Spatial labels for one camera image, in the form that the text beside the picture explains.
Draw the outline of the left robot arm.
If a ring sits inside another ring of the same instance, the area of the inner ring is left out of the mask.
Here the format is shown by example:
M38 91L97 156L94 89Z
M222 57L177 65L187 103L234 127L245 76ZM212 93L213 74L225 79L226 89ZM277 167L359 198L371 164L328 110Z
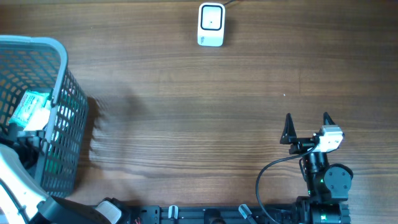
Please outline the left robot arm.
M129 212L115 199L97 206L49 195L31 177L1 126L1 223L130 223Z

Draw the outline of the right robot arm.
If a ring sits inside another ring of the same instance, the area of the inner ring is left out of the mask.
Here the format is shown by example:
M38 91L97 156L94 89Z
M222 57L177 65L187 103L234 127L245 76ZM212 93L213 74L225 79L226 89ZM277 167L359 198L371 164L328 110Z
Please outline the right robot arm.
M323 114L323 126L309 138L299 138L291 114L285 118L280 143L290 146L289 154L299 158L308 195L292 205L292 223L350 223L348 200L353 171L343 164L330 164L328 154L337 150L344 132L330 115Z

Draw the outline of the teal wet wipes pack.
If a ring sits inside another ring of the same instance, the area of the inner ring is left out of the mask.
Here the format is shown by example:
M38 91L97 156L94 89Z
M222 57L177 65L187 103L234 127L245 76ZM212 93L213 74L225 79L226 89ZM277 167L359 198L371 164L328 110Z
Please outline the teal wet wipes pack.
M24 131L38 131L48 124L51 111L50 92L27 90L9 123Z

